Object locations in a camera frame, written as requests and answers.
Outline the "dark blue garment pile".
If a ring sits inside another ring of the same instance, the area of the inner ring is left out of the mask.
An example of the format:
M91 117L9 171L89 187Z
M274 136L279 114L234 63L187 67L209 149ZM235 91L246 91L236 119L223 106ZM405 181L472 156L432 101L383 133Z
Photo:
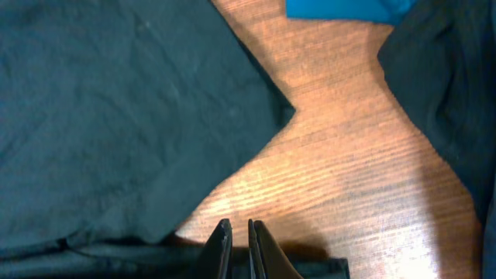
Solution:
M291 19L393 26L378 51L385 82L449 164L483 226L481 274L495 276L495 1L287 0Z

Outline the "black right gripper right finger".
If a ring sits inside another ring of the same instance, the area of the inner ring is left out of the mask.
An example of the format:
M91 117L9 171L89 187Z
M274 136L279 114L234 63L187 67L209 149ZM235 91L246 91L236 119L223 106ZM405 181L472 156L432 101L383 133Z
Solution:
M248 233L252 279L303 279L262 221L250 219Z

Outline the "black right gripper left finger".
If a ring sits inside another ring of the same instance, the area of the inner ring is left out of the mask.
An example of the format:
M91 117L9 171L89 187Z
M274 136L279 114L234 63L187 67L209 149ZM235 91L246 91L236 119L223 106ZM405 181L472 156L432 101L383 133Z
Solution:
M220 220L195 264L197 279L229 279L232 277L232 237L230 221Z

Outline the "black shorts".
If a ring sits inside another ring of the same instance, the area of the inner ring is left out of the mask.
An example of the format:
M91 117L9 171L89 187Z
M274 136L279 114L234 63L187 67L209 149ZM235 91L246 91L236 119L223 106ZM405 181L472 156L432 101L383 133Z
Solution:
M3 1L1 276L196 278L171 235L294 113L210 1Z

